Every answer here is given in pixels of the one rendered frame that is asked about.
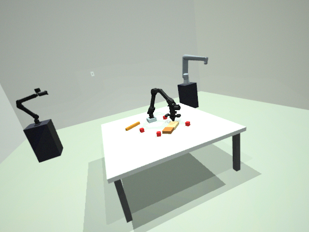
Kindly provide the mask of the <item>brown square block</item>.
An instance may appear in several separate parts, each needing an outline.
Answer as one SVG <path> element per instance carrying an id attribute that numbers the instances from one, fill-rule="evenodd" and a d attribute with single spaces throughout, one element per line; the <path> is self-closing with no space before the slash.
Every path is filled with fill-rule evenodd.
<path id="1" fill-rule="evenodd" d="M 162 133 L 163 133 L 163 134 L 171 134 L 173 131 L 174 131 L 174 128 L 173 128 L 173 127 L 165 127 L 165 128 L 162 130 Z"/>

